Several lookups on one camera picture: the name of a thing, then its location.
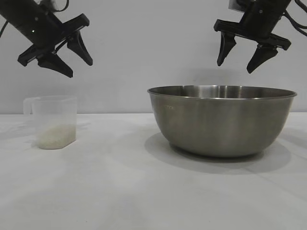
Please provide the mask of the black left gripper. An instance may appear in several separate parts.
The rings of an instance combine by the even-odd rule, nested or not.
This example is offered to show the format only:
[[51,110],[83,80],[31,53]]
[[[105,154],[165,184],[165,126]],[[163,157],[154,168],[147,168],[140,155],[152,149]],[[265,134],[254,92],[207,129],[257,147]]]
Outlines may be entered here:
[[93,65],[80,33],[90,24],[85,14],[63,23],[45,4],[34,0],[2,0],[0,15],[32,43],[18,57],[18,62],[23,66],[37,59],[39,67],[72,78],[73,70],[57,55],[56,45],[61,42],[67,44],[67,48],[87,65]]

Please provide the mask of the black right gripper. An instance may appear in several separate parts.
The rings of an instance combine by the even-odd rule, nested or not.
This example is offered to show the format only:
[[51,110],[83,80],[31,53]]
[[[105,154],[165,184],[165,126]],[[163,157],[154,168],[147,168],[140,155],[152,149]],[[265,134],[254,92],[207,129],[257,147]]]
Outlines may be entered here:
[[236,45],[235,35],[258,42],[247,65],[251,74],[256,68],[278,54],[277,48],[287,50],[291,42],[272,33],[288,7],[289,0],[231,0],[229,9],[243,12],[239,22],[216,20],[213,28],[221,32],[217,65],[221,66]]

